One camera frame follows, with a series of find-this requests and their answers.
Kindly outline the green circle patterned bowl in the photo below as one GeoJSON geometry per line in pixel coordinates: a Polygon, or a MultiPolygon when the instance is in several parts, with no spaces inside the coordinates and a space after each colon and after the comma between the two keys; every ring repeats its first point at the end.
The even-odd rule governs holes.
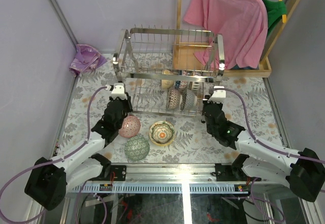
{"type": "Polygon", "coordinates": [[[148,155],[149,150],[150,144],[143,136],[130,138],[124,146],[126,158],[131,161],[143,160],[148,155]]]}

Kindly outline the black white patterned bowl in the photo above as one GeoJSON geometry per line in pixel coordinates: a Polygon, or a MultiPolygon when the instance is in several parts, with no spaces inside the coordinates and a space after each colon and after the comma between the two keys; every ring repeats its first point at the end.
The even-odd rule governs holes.
{"type": "Polygon", "coordinates": [[[192,109],[196,104],[197,104],[196,94],[190,89],[184,90],[182,93],[182,102],[180,105],[180,110],[188,111],[192,109]]]}

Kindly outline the tan yellow bowl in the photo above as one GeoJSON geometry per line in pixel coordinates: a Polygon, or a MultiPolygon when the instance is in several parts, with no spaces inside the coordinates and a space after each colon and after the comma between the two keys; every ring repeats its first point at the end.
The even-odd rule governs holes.
{"type": "MultiPolygon", "coordinates": [[[[164,75],[172,75],[173,73],[170,70],[163,70],[164,75]]],[[[174,86],[174,80],[161,80],[161,88],[162,89],[170,89],[174,86]]]]}

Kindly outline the striped white bowl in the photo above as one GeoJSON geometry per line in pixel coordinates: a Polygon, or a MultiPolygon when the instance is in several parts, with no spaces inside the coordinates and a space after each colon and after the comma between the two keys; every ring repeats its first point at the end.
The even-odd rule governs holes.
{"type": "MultiPolygon", "coordinates": [[[[195,71],[193,73],[194,76],[201,76],[200,72],[195,71]]],[[[189,89],[192,91],[198,91],[200,89],[201,83],[200,82],[190,82],[189,83],[189,89]]]]}

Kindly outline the steel two-tier dish rack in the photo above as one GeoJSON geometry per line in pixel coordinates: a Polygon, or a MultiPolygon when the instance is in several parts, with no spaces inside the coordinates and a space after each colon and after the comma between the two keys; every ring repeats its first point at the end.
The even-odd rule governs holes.
{"type": "Polygon", "coordinates": [[[207,30],[122,29],[112,64],[119,82],[135,83],[129,93],[136,113],[196,116],[209,90],[223,78],[224,38],[207,30]],[[195,84],[192,108],[167,108],[168,90],[193,89],[195,84]]]}

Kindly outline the brown lattice patterned bowl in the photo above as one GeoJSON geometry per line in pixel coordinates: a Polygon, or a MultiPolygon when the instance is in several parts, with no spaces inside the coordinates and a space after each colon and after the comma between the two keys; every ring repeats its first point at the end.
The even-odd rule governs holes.
{"type": "Polygon", "coordinates": [[[167,110],[177,109],[180,103],[180,99],[181,99],[181,93],[179,90],[174,88],[169,89],[167,94],[166,109],[167,110]]]}

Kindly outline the blue triangle patterned bowl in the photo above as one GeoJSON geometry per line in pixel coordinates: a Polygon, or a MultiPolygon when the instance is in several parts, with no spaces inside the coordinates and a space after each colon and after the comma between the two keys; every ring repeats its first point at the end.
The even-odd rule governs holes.
{"type": "MultiPolygon", "coordinates": [[[[178,75],[181,75],[181,76],[187,76],[187,72],[185,70],[180,70],[178,72],[178,75]]],[[[177,80],[175,82],[175,88],[176,89],[179,89],[179,90],[184,90],[187,88],[187,81],[180,81],[180,80],[177,80]]]]}

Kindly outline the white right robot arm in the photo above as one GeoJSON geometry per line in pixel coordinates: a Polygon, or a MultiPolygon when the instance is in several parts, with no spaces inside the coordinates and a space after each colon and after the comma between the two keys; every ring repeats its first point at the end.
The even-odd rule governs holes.
{"type": "Polygon", "coordinates": [[[297,197],[315,202],[324,184],[324,161],[316,152],[302,151],[260,140],[249,127],[242,127],[227,120],[221,99],[206,95],[202,115],[207,133],[219,144],[240,154],[232,164],[236,180],[257,177],[281,184],[297,197]]]}

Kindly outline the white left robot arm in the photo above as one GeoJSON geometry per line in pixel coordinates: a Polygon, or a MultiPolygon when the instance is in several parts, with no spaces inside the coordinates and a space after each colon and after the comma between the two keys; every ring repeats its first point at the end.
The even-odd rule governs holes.
{"type": "Polygon", "coordinates": [[[118,136],[124,119],[132,112],[131,98],[110,98],[102,118],[90,130],[89,138],[51,159],[39,158],[31,171],[25,194],[53,210],[68,191],[81,183],[98,178],[107,180],[111,175],[110,161],[99,151],[118,136]]]}

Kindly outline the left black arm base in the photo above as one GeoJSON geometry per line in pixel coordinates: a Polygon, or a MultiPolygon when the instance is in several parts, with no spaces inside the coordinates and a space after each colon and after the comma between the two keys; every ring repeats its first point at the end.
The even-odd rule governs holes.
{"type": "Polygon", "coordinates": [[[126,165],[111,165],[110,169],[105,170],[99,176],[90,178],[89,181],[125,181],[126,165]]]}

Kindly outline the red patterned bowl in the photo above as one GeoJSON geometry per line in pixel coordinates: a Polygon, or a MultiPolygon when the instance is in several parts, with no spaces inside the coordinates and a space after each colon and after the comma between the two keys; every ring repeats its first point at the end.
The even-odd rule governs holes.
{"type": "Polygon", "coordinates": [[[141,128],[139,119],[133,115],[127,116],[119,130],[119,135],[125,138],[132,138],[137,135],[141,128]]]}

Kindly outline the yellow rimmed floral bowl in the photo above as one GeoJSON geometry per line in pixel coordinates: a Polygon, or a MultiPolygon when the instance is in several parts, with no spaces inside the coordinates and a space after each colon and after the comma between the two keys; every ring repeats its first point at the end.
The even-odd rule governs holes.
{"type": "Polygon", "coordinates": [[[157,121],[149,129],[150,140],[158,146],[168,146],[175,136],[175,128],[168,121],[157,121]]]}

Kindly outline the wooden clothes stand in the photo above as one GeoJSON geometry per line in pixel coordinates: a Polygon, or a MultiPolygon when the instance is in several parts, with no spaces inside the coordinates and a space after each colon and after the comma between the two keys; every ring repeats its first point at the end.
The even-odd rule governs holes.
{"type": "MultiPolygon", "coordinates": [[[[288,24],[296,7],[301,0],[287,0],[287,16],[284,23],[279,23],[273,29],[269,38],[266,41],[265,48],[262,52],[261,60],[257,70],[225,70],[221,77],[260,77],[268,78],[272,72],[268,55],[275,46],[283,29],[288,24]]],[[[208,42],[180,42],[180,36],[176,37],[173,50],[173,68],[176,70],[200,71],[203,74],[208,74],[208,70],[204,70],[203,65],[195,58],[194,52],[204,50],[208,42]]]]}

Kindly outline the pink t-shirt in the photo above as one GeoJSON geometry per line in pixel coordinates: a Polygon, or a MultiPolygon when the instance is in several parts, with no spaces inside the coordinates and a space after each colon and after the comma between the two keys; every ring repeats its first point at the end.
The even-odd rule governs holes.
{"type": "Polygon", "coordinates": [[[223,36],[225,69],[256,69],[268,17],[262,0],[191,0],[183,21],[223,36]]]}

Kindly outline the green t-shirt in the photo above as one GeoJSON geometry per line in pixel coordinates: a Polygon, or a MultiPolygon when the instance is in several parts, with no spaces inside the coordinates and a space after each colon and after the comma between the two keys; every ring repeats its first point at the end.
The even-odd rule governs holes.
{"type": "Polygon", "coordinates": [[[267,36],[271,34],[273,29],[282,21],[282,16],[287,14],[287,8],[283,1],[270,1],[270,0],[262,0],[268,17],[268,33],[267,36]]]}

